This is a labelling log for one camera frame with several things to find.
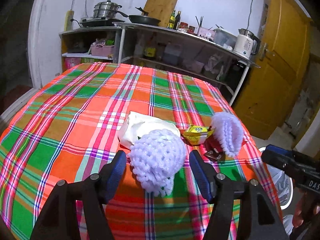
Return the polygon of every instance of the pink box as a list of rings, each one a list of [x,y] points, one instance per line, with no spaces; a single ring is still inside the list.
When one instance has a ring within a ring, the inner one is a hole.
[[[115,46],[105,46],[102,44],[91,45],[91,55],[101,57],[113,57]]]
[[[66,65],[66,69],[70,69],[74,66],[81,64],[81,58],[80,57],[66,57],[64,62]]]
[[[206,40],[212,40],[213,41],[213,38],[214,38],[214,35],[216,34],[216,31],[215,30],[208,30],[206,28],[198,28],[198,34],[197,36],[200,37],[200,38],[203,38],[203,39],[206,39]]]

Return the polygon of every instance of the chopsticks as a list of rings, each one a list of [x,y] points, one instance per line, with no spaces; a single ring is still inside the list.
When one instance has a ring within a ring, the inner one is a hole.
[[[203,16],[201,16],[200,17],[200,23],[199,23],[199,21],[198,21],[198,18],[196,17],[196,20],[197,20],[197,23],[198,23],[198,25],[199,25],[199,28],[201,28],[202,27],[202,20],[203,20]]]

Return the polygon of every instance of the yellow snack package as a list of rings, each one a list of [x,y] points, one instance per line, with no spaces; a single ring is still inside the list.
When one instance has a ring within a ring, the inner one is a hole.
[[[204,126],[191,125],[186,129],[182,136],[188,140],[188,142],[194,146],[204,143],[204,141],[213,134],[214,130],[206,128]]]

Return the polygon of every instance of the plaid tablecloth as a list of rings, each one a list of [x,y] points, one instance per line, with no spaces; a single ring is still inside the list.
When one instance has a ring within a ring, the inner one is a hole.
[[[117,132],[130,111],[179,129],[209,126],[214,112],[233,113],[216,88],[189,76],[103,63],[66,71],[16,114],[0,138],[0,213],[17,238],[29,239],[58,180],[81,181],[111,162],[122,149]],[[246,129],[244,140],[238,158],[212,165],[233,180],[257,178],[279,209],[271,178]],[[203,145],[187,148],[206,152]],[[236,239],[239,207],[235,201],[229,239]],[[81,202],[77,210],[81,236],[88,239]],[[146,193],[127,164],[105,211],[116,239],[202,239],[212,205],[200,195],[187,157],[172,194],[163,198]]]

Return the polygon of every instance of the metal shelf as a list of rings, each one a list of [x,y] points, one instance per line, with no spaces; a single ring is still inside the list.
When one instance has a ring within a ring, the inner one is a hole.
[[[62,57],[88,57],[88,58],[97,58],[97,59],[107,59],[107,60],[113,60],[112,57],[102,57],[102,56],[92,56],[88,53],[63,53],[61,55]]]
[[[190,76],[190,74],[191,74],[193,77],[198,77],[201,80],[204,80],[204,79],[211,80],[211,81],[216,82],[218,84],[224,85],[228,89],[228,91],[230,92],[230,94],[232,96],[234,96],[234,94],[235,94],[233,92],[233,90],[231,89],[231,87],[229,87],[226,83],[218,81],[216,79],[211,79],[211,78],[208,78],[208,77],[206,77],[204,75],[201,75],[201,74],[198,74],[198,73],[195,73],[195,72],[192,72],[192,71],[180,68],[180,67],[172,66],[172,65],[166,64],[164,62],[151,60],[151,59],[146,59],[146,58],[142,58],[142,57],[135,57],[135,58],[137,58],[139,60],[144,60],[144,61],[147,61],[147,62],[152,62],[152,63],[155,63],[155,64],[163,65],[163,66],[166,66],[166,67],[169,67],[169,68],[172,68],[172,69],[177,69],[179,71],[185,72],[188,76]]]
[[[124,58],[121,60],[121,63],[123,63],[123,62],[125,62],[125,61],[127,61],[127,60],[129,60],[129,59],[132,59],[132,58],[133,58],[133,56],[124,57]]]
[[[115,26],[80,27],[71,31],[59,33],[59,36],[61,38],[62,35],[71,34],[71,33],[97,32],[97,31],[107,31],[107,30],[115,31],[116,29],[117,27]]]
[[[189,37],[189,38],[192,38],[192,39],[194,39],[196,41],[204,42],[209,46],[213,46],[217,50],[219,50],[219,51],[221,51],[223,53],[226,53],[226,54],[228,54],[229,56],[231,56],[233,58],[241,60],[244,63],[249,64],[250,66],[254,66],[254,67],[260,68],[259,65],[257,65],[253,61],[247,59],[246,57],[244,57],[244,56],[242,56],[242,55],[240,55],[240,54],[238,54],[238,53],[236,53],[234,51],[227,50],[224,47],[222,47],[222,46],[220,46],[220,45],[218,45],[218,44],[216,44],[216,43],[214,43],[212,41],[200,38],[200,37],[195,36],[193,34],[182,33],[182,32],[178,32],[178,31],[172,30],[172,29],[167,29],[167,28],[163,28],[163,27],[159,27],[159,26],[145,25],[145,24],[117,23],[117,22],[114,22],[113,24],[116,27],[121,27],[121,28],[142,29],[142,30],[149,30],[149,31],[152,31],[152,32],[160,32],[160,33],[169,34],[169,35],[176,35],[176,36],[179,36],[179,37]]]

